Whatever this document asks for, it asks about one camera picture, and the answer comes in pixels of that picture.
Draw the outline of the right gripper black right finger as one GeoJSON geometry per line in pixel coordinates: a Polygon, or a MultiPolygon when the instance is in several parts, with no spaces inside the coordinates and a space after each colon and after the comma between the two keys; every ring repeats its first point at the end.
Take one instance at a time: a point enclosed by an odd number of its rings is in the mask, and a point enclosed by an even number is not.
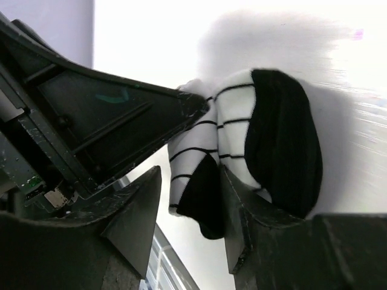
{"type": "Polygon", "coordinates": [[[296,218],[222,169],[225,247],[236,289],[385,289],[386,216],[296,218]]]}

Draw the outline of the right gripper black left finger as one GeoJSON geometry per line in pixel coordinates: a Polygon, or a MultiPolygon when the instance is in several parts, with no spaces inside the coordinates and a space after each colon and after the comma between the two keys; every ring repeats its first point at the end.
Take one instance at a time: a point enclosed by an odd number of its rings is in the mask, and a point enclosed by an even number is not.
{"type": "Polygon", "coordinates": [[[161,193],[155,166],[62,218],[1,213],[2,289],[137,289],[146,277],[161,193]]]}

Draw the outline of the white black-striped ankle sock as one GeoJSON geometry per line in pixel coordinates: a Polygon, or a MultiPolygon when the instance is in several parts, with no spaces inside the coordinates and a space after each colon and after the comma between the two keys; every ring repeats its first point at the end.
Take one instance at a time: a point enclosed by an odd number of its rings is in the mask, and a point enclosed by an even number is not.
{"type": "Polygon", "coordinates": [[[170,214],[196,221],[206,239],[221,239],[222,167],[297,218],[312,211],[322,154],[308,96],[295,78],[252,68],[216,89],[194,79],[180,91],[203,96],[209,111],[167,146],[170,214]]]}

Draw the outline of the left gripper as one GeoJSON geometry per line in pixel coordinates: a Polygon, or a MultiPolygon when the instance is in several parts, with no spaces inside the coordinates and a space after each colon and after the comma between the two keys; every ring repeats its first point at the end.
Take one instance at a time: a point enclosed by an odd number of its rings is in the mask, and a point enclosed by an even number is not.
{"type": "Polygon", "coordinates": [[[207,109],[199,95],[78,65],[1,18],[1,170],[25,206],[79,206],[207,109]]]}

